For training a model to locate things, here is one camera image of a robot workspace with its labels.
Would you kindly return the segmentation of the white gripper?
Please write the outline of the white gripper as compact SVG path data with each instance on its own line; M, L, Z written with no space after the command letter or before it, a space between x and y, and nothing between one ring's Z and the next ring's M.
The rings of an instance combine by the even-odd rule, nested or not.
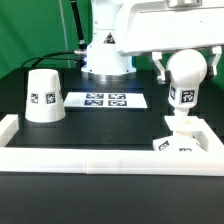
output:
M224 45L224 0L201 0L198 6L171 7L170 0L127 0L115 22L116 49L121 55L151 53L159 84L170 82L162 53L207 48L208 80L218 75Z

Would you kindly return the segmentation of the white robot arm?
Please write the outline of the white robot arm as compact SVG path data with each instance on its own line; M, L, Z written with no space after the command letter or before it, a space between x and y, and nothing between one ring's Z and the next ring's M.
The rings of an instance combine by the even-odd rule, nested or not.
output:
M224 48L224 0L91 0L93 37L82 72L105 80L136 69L134 56L147 55L164 84L169 72L162 55L207 49L208 78L217 75Z

